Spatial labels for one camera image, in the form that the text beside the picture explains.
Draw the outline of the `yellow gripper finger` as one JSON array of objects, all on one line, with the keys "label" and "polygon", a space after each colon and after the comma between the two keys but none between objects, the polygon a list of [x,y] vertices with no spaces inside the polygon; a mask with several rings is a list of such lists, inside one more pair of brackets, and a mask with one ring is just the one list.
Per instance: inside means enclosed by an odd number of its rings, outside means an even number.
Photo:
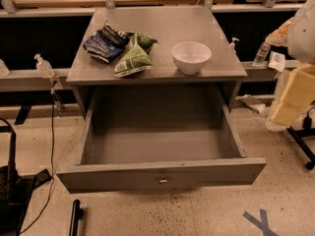
[{"label": "yellow gripper finger", "polygon": [[288,127],[315,100],[315,65],[295,68],[290,72],[271,121]]}]

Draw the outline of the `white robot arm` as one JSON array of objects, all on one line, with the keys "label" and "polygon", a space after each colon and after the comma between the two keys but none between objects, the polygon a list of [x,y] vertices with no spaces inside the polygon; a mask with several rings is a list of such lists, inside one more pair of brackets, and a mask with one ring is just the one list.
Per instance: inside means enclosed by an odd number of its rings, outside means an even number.
[{"label": "white robot arm", "polygon": [[278,132],[289,127],[315,100],[315,0],[307,0],[265,40],[286,47],[291,57],[303,63],[289,73],[283,88],[277,84],[266,127]]}]

